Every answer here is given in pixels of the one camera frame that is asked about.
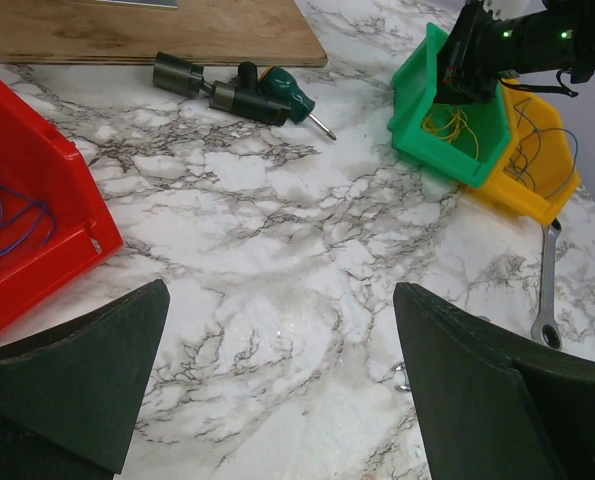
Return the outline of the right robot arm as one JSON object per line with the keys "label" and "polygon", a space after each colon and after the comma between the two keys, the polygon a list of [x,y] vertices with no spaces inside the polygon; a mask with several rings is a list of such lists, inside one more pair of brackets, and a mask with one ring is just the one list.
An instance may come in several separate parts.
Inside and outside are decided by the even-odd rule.
{"label": "right robot arm", "polygon": [[437,54],[435,102],[488,103],[497,86],[576,97],[563,83],[595,73],[595,1],[546,1],[543,11],[502,20],[467,1]]}

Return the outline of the red plastic bin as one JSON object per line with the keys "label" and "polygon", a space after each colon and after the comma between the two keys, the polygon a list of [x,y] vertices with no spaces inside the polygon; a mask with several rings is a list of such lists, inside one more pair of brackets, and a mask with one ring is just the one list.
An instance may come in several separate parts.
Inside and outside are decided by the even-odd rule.
{"label": "red plastic bin", "polygon": [[74,143],[0,80],[0,332],[122,244]]}

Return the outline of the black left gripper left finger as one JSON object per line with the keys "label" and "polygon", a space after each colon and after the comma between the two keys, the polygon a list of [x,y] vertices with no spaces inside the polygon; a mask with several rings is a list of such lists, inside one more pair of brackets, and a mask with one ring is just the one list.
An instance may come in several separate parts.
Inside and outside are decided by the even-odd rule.
{"label": "black left gripper left finger", "polygon": [[169,303],[155,280],[0,347],[0,479],[121,473]]}

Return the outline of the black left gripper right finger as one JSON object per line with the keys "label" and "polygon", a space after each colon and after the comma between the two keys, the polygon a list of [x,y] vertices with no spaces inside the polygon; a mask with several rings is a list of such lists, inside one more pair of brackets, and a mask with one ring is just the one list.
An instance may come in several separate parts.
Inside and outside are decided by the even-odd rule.
{"label": "black left gripper right finger", "polygon": [[595,479],[595,362],[397,284],[397,330],[435,479]]}

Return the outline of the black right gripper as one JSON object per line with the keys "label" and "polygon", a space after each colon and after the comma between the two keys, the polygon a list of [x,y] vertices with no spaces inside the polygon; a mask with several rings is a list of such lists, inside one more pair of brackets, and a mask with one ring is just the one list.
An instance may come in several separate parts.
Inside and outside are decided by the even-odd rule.
{"label": "black right gripper", "polygon": [[500,9],[485,1],[467,1],[448,39],[437,54],[434,102],[444,105],[488,103],[494,99],[500,74],[502,40],[517,39],[522,16],[501,19]]}

